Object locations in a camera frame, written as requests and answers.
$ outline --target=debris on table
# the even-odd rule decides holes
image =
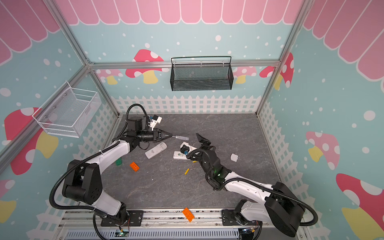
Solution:
[[[234,161],[234,162],[237,162],[238,157],[239,156],[237,156],[236,154],[232,153],[231,160]]]
[[[140,169],[139,166],[135,162],[132,162],[130,164],[130,166],[133,169],[133,171],[135,171],[135,172],[137,172]]]
[[[192,222],[192,220],[195,218],[195,216],[193,216],[192,212],[187,207],[183,210],[183,214],[189,222]]]
[[[120,166],[121,164],[122,164],[121,158],[119,158],[118,160],[116,160],[116,166]]]

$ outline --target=white wire basket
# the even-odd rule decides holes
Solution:
[[[65,88],[48,107],[32,115],[44,131],[51,135],[80,137],[101,105],[98,92]]]

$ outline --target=orange toy block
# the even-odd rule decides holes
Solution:
[[[135,171],[135,172],[137,172],[140,169],[139,166],[135,162],[132,162],[130,164],[130,166],[133,169],[133,171]]]
[[[183,210],[183,214],[189,222],[192,222],[192,220],[195,218],[195,216],[193,216],[192,212],[187,207]]]

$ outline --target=pink wall panel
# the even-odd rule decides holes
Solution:
[[[0,41],[0,66],[12,58],[12,53],[9,48]]]
[[[380,80],[384,77],[382,63],[384,56],[384,34],[373,43],[358,63],[358,70],[371,80]]]
[[[340,46],[370,0],[346,0],[324,38],[331,49]]]
[[[99,17],[91,0],[70,0],[78,18],[85,24],[98,24]]]
[[[161,19],[165,23],[178,23],[180,21],[179,0],[159,0]]]
[[[77,18],[69,0],[55,0],[60,7],[61,12],[63,13],[65,20],[67,20],[70,25],[77,25],[79,19]]]
[[[99,18],[106,24],[118,24],[120,22],[115,2],[113,0],[93,0]]]
[[[202,19],[205,23],[218,23],[221,19],[223,0],[202,0]]]
[[[303,0],[290,0],[287,10],[284,14],[284,23],[293,24],[295,21],[296,15],[300,10],[301,3]]]
[[[288,0],[268,0],[266,3],[263,21],[266,24],[276,24],[283,18]]]
[[[24,51],[32,44],[27,34],[0,4],[0,38],[13,50]]]
[[[238,23],[243,14],[245,0],[224,0],[223,4],[223,22]]]
[[[258,23],[263,17],[266,0],[246,0],[243,12],[244,23]]]
[[[158,23],[160,21],[159,5],[157,0],[137,0],[141,20],[144,23]]]
[[[180,0],[181,18],[185,23],[198,23],[201,18],[201,0]]]
[[[25,0],[3,0],[4,6],[35,41],[42,41],[48,33]]]
[[[384,29],[384,1],[373,0],[340,46],[339,55],[355,62]]]
[[[327,0],[316,0],[305,20],[304,27],[306,29],[311,29],[313,25],[316,23],[317,18],[320,15],[321,10],[324,7],[324,4]]]
[[[341,9],[345,0],[332,0],[327,1],[323,10],[320,13],[319,18],[317,19],[316,25],[313,28],[313,34],[317,38],[324,37],[325,33],[331,26],[331,23],[335,19],[337,13]]]
[[[42,0],[27,0],[31,8],[35,11],[45,28],[51,33],[57,32],[60,27],[49,12]]]
[[[115,2],[123,22],[127,24],[137,24],[140,22],[136,0],[115,0]]]

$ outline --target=mesh basket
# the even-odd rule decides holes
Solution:
[[[48,134],[80,137],[100,105],[98,92],[69,86],[48,107],[41,106],[33,118]]]
[[[172,91],[230,90],[233,84],[231,57],[171,58]]]

